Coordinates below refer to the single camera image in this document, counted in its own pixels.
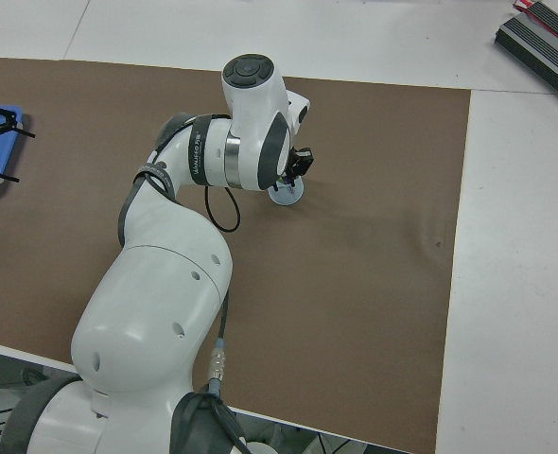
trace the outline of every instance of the white table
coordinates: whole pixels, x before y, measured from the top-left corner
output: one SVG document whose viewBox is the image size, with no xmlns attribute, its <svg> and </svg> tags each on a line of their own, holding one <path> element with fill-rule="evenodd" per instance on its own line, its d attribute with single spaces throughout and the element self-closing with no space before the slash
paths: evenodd
<svg viewBox="0 0 558 454">
<path fill-rule="evenodd" d="M 558 96 L 492 44 L 513 13 L 506 0 L 13 0 L 0 57 L 217 71 L 259 52 L 286 76 L 472 89 L 436 452 L 558 452 Z"/>
</svg>

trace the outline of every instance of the blue object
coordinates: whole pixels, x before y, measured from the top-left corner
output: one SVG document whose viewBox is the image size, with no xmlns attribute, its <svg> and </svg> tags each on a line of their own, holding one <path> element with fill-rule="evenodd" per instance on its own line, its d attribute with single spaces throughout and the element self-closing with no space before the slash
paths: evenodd
<svg viewBox="0 0 558 454">
<path fill-rule="evenodd" d="M 22 123 L 23 110 L 18 106 L 0 106 L 1 109 L 6 109 L 7 111 L 12 111 L 16 114 L 17 123 Z M 0 125 L 4 123 L 6 119 L 0 115 Z M 16 138 L 18 137 L 18 132 L 8 131 L 0 135 L 0 173 L 6 173 L 6 166 L 10 159 L 12 149 L 16 143 Z"/>
</svg>

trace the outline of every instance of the brown surface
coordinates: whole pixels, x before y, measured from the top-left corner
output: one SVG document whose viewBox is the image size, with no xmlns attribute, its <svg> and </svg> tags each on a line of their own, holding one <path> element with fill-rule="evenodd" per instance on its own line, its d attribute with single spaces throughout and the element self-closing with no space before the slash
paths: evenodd
<svg viewBox="0 0 558 454">
<path fill-rule="evenodd" d="M 434 451 L 469 92 L 288 79 L 311 99 L 316 162 L 282 208 L 237 192 L 225 400 L 416 453 Z M 0 344 L 70 361 L 119 252 L 134 170 L 179 111 L 224 113 L 219 74 L 0 60 L 0 104 L 38 134 L 0 190 Z M 212 203 L 230 224 L 219 189 Z M 202 211 L 202 189 L 181 191 Z M 202 383 L 211 337 L 195 371 Z"/>
</svg>

